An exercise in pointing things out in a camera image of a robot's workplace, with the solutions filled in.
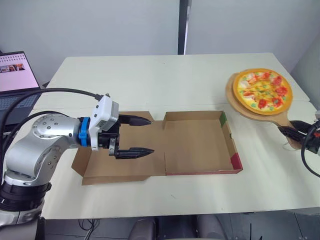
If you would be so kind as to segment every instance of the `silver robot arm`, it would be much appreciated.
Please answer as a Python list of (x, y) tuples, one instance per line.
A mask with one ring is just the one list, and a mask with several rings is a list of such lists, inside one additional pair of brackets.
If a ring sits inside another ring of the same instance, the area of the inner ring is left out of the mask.
[(142, 147), (119, 150), (121, 123), (142, 126), (151, 122), (119, 115), (119, 105), (107, 95), (95, 106), (91, 117), (72, 118), (54, 113), (37, 119), (27, 136), (5, 154), (7, 170), (0, 188), (0, 240), (35, 239), (45, 194), (51, 188), (51, 177), (65, 150), (106, 148), (109, 155), (118, 159), (139, 158), (153, 152)]

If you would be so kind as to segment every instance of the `laptop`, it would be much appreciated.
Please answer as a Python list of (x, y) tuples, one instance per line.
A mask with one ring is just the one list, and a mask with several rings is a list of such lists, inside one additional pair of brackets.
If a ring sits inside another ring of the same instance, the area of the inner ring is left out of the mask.
[[(39, 90), (40, 86), (23, 51), (0, 55), (0, 122), (9, 106), (24, 94)], [(25, 119), (36, 104), (40, 94), (23, 100), (9, 115), (6, 128)]]

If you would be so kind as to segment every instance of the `laptop keyboard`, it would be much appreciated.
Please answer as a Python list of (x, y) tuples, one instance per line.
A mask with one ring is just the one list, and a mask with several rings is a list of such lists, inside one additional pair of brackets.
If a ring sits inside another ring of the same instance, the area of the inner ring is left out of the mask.
[[(20, 97), (21, 97), (21, 95), (20, 96), (1, 97), (0, 98), (0, 111), (6, 110), (7, 108), (9, 108), (10, 105)], [(37, 95), (30, 96), (27, 99), (20, 102), (15, 108), (18, 109), (18, 108), (31, 107), (36, 98), (37, 98)]]

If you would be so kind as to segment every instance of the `laptop screen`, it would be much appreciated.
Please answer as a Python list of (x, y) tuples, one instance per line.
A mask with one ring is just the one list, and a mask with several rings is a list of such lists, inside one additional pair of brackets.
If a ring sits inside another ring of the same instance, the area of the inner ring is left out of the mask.
[(24, 53), (0, 55), (0, 92), (38, 87)]

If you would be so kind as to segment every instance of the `cardboard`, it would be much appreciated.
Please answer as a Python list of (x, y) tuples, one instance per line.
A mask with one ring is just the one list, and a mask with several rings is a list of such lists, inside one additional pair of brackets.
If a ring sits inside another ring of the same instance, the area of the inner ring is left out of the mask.
[[(149, 112), (125, 112), (153, 121)], [(115, 159), (108, 149), (80, 148), (72, 168), (83, 185), (144, 181), (150, 176), (235, 174), (243, 168), (222, 111), (167, 112), (163, 121), (120, 127), (121, 149), (144, 147), (154, 153)]]

